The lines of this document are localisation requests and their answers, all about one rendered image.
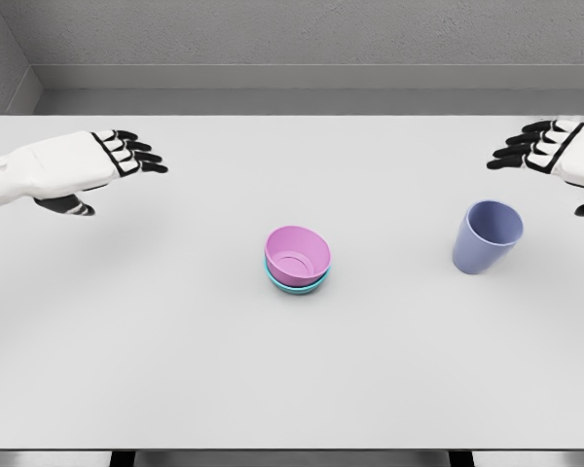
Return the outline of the lavender blue cup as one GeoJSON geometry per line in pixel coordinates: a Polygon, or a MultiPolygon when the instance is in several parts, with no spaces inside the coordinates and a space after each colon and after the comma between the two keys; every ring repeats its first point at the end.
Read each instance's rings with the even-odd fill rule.
{"type": "Polygon", "coordinates": [[[467,274],[479,274],[508,254],[524,233],[520,214],[491,199],[477,201],[466,211],[453,248],[453,263],[467,274]]]}

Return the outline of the teal bowl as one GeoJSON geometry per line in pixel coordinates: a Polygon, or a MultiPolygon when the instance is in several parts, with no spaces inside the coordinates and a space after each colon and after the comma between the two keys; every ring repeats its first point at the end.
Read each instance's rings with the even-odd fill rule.
{"type": "Polygon", "coordinates": [[[306,286],[302,286],[302,287],[292,287],[292,286],[283,284],[282,282],[278,281],[273,276],[273,274],[269,270],[267,258],[264,258],[264,270],[265,270],[265,273],[266,273],[268,279],[270,280],[270,282],[276,288],[278,288],[282,292],[285,292],[285,293],[288,293],[288,294],[291,294],[291,295],[295,295],[295,296],[307,295],[307,294],[312,293],[316,289],[318,289],[322,285],[322,283],[326,280],[326,278],[328,277],[328,275],[329,275],[329,273],[331,271],[331,269],[328,269],[327,271],[325,271],[325,273],[322,274],[312,284],[309,284],[309,285],[306,285],[306,286]]]}

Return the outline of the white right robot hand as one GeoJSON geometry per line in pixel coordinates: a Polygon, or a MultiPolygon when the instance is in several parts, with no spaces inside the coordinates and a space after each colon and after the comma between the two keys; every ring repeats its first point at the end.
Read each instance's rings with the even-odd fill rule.
{"type": "MultiPolygon", "coordinates": [[[[557,176],[564,183],[584,189],[584,121],[545,120],[523,126],[521,133],[505,140],[493,152],[487,169],[523,168],[557,176]]],[[[584,218],[584,204],[574,215],[584,218]]]]}

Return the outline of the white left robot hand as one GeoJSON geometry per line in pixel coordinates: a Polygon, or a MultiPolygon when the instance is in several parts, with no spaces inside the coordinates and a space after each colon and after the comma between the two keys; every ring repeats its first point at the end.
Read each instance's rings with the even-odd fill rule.
{"type": "Polygon", "coordinates": [[[78,131],[23,146],[5,158],[2,199],[33,198],[54,213],[89,217],[95,210],[80,192],[139,172],[168,168],[152,147],[127,130],[78,131]]]}

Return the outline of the pink bowl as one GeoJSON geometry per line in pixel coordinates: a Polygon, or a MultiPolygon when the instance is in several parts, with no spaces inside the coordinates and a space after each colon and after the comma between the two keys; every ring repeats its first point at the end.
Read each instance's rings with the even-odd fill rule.
{"type": "Polygon", "coordinates": [[[317,282],[332,262],[327,241],[317,232],[300,226],[273,230],[266,239],[264,255],[272,277],[293,288],[317,282]]]}

